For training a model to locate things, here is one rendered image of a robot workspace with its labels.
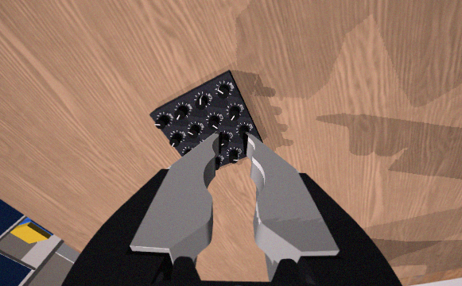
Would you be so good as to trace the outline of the black knob box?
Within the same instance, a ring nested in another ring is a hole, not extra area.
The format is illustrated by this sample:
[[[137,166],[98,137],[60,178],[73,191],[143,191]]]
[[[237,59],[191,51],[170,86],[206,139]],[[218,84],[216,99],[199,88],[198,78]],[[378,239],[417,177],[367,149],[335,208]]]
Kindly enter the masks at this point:
[[[230,70],[159,106],[149,116],[181,156],[216,131],[222,132],[215,170],[247,157],[243,133],[263,143]]]

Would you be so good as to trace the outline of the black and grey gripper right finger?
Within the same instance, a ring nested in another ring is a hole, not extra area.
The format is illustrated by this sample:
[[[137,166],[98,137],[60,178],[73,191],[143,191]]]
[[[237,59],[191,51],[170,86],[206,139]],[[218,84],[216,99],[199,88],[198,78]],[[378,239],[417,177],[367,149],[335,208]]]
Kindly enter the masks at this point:
[[[269,282],[281,259],[293,259],[301,283],[402,286],[367,233],[310,176],[249,132],[243,148],[256,184],[254,240],[265,253]]]

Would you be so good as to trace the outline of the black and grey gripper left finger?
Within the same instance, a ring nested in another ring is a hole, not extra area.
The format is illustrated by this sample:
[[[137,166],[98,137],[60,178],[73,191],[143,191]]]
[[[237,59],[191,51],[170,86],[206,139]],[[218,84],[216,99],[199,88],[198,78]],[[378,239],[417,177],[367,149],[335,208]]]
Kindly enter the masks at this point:
[[[61,286],[146,286],[171,280],[178,257],[212,241],[215,178],[222,132],[162,168],[99,228]]]

